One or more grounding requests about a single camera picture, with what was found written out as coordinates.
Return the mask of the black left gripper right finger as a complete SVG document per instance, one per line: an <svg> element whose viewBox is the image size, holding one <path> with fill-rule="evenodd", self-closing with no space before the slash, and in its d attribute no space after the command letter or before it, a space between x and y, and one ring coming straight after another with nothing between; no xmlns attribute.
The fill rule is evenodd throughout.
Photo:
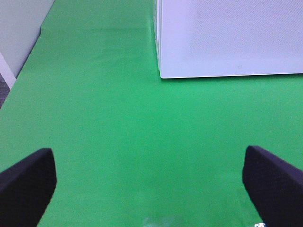
<svg viewBox="0 0 303 227"><path fill-rule="evenodd" d="M248 146L242 182L267 227L303 225L302 170L259 146Z"/></svg>

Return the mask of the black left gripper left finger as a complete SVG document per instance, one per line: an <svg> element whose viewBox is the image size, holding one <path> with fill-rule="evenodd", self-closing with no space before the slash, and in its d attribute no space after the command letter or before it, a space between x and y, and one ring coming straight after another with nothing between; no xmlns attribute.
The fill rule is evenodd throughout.
<svg viewBox="0 0 303 227"><path fill-rule="evenodd" d="M36 227L57 185L51 148L41 148L0 173L0 225Z"/></svg>

